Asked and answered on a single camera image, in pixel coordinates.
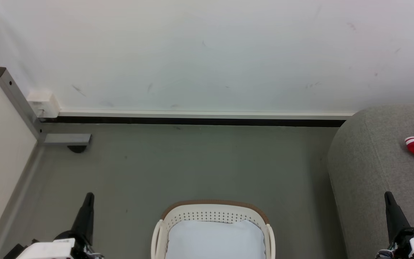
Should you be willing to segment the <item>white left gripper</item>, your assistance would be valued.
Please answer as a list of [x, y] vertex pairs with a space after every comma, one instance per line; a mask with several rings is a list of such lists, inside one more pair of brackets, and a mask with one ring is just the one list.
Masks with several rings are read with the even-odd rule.
[[63, 232], [54, 241], [32, 240], [29, 246], [17, 244], [5, 259], [103, 259], [104, 255], [94, 252], [94, 194], [89, 192], [74, 220], [71, 232]]

